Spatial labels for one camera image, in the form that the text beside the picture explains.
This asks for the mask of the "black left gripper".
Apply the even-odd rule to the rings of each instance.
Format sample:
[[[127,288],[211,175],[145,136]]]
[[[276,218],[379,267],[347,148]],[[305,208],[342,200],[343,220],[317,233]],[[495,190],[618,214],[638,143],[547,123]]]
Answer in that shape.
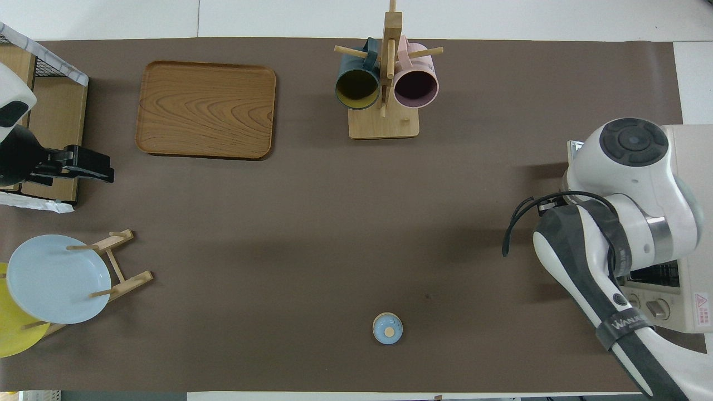
[[[55,152],[56,149],[39,144],[28,128],[15,125],[1,145],[1,186],[14,186],[26,181],[52,186],[55,178],[86,178],[114,183],[110,157],[104,153],[79,145],[67,145],[56,153],[56,161],[61,166],[39,165],[48,162]]]

